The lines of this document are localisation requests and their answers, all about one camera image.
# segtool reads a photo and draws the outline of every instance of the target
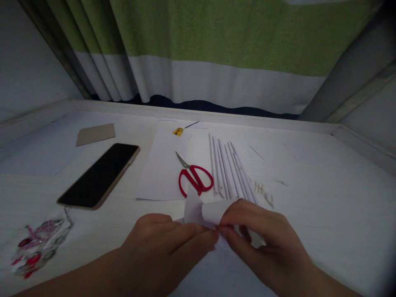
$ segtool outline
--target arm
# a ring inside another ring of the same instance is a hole
[[[218,237],[217,231],[198,224],[148,214],[120,248],[16,296],[167,296]]]
[[[239,236],[229,225],[239,225]],[[247,229],[261,234],[265,246],[254,248]],[[224,214],[219,232],[231,249],[278,296],[360,296],[317,268],[285,216],[246,200]]]

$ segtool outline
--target yellow tape measure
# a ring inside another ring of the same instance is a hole
[[[173,134],[180,136],[183,133],[183,128],[177,128],[175,131],[173,131]]]

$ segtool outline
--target white stripe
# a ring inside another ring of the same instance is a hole
[[[87,74],[88,78],[90,79],[91,84],[94,87],[99,98],[103,101],[110,101],[110,94],[107,91],[106,85],[104,84],[103,79],[91,55],[89,53],[83,52],[75,52],[75,55],[81,63],[85,74]]]
[[[175,103],[205,100],[228,108],[300,114],[326,79],[155,56],[129,61],[143,102],[158,94]]]
[[[131,100],[139,91],[126,54],[103,55],[120,94],[121,100]]]
[[[86,53],[86,55],[91,55],[93,60],[95,61],[96,67],[98,68],[99,73],[113,101],[121,101],[120,93],[118,92],[117,86],[114,83],[113,77],[109,71],[104,56],[102,54],[90,54],[90,53]]]

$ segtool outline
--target finger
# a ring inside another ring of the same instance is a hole
[[[239,232],[242,234],[247,243],[252,243],[252,237],[250,236],[246,226],[239,226]]]
[[[180,227],[182,224],[179,222],[169,222],[164,224],[155,224],[153,226],[150,236],[156,236],[160,234],[167,234],[168,232],[175,230]]]
[[[230,205],[230,207],[227,210],[233,210],[237,208],[244,208],[247,210],[251,210],[255,213],[261,213],[263,210],[264,211],[266,210],[245,199],[239,199],[237,202],[234,202],[233,204]]]
[[[219,233],[216,230],[207,230],[177,249],[171,255],[176,278],[181,281],[208,252],[213,250],[218,239]]]
[[[234,208],[228,210],[222,217],[221,225],[244,225],[250,230],[262,234],[273,233],[273,220],[265,214],[257,214],[246,208]]]
[[[161,246],[165,252],[171,254],[193,237],[207,230],[208,228],[199,224],[188,223],[181,225],[164,236],[161,240]]]
[[[146,214],[136,221],[137,226],[144,226],[153,223],[168,223],[172,222],[172,217],[166,214]]]
[[[240,237],[232,228],[220,226],[219,233],[225,237],[230,248],[250,267],[250,269],[258,274],[260,268],[263,267],[263,256],[254,247]]]

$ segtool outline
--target wall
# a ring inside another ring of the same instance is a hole
[[[342,121],[348,128],[396,155],[396,79]]]
[[[389,1],[340,57],[299,120],[322,122],[396,58],[395,16]]]
[[[0,122],[66,97],[82,98],[16,0],[0,0]]]

